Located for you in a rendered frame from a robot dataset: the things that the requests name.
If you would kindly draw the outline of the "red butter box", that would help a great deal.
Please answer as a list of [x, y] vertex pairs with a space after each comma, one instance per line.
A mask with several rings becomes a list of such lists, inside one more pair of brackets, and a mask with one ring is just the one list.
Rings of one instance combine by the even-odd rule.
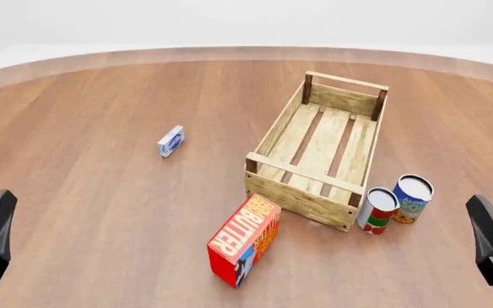
[[211, 270], [238, 288], [276, 238], [282, 208], [252, 194], [207, 243]]

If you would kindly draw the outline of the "blue alphabet soup tin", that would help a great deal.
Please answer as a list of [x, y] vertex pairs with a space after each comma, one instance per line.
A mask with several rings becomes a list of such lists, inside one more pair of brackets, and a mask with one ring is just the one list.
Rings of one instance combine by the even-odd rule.
[[415, 222], [425, 206], [432, 200], [434, 188], [422, 176], [406, 174], [401, 176], [393, 189], [399, 202], [399, 209], [393, 215], [397, 222]]

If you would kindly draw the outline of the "wooden slat tray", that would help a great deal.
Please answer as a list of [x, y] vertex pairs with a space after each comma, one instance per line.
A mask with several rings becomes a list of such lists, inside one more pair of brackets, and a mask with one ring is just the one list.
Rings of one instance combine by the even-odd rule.
[[388, 86], [306, 72], [246, 156], [246, 194], [347, 232], [362, 207], [388, 92]]

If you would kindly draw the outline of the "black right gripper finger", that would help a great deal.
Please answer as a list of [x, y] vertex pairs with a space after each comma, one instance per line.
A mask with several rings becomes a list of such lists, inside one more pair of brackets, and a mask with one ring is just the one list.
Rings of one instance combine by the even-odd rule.
[[476, 262], [493, 257], [493, 205], [480, 194], [473, 195], [466, 202], [466, 209], [472, 224]]

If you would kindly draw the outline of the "tomato sauce tin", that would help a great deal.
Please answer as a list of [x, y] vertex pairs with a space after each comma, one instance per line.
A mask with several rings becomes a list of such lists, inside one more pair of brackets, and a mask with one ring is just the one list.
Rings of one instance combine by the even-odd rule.
[[357, 224], [366, 233], [380, 235], [399, 209], [395, 194], [383, 187], [373, 187], [366, 194], [357, 216]]

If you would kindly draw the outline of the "small blue white box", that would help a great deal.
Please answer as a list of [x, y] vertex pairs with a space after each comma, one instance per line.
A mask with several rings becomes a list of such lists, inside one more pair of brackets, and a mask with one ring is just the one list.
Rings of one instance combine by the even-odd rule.
[[185, 140], [182, 125], [176, 125], [158, 142], [157, 147], [162, 157], [168, 157]]

